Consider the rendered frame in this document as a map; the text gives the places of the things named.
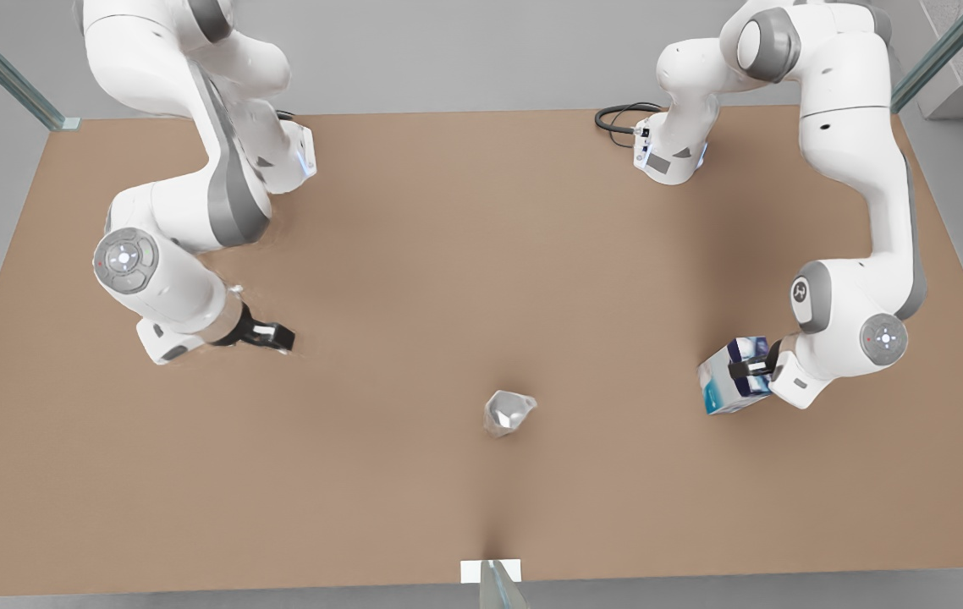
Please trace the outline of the blue and white carton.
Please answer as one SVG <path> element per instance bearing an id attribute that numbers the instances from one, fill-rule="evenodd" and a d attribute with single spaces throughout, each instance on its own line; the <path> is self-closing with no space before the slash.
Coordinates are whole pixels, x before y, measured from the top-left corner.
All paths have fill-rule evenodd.
<path id="1" fill-rule="evenodd" d="M 734 339 L 766 339 L 764 336 L 737 337 Z M 728 343 L 697 369 L 706 413 L 729 414 L 752 405 L 761 398 L 771 396 L 769 376 L 753 376 L 740 379 L 730 377 Z"/>

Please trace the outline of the clear glass cup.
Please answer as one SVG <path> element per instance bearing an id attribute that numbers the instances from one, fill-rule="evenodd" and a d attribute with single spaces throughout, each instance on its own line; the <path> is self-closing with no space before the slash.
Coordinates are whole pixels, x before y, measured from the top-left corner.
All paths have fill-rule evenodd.
<path id="1" fill-rule="evenodd" d="M 497 390 L 484 408 L 484 429 L 492 438 L 502 438 L 519 429 L 527 415 L 538 405 L 532 396 Z"/>

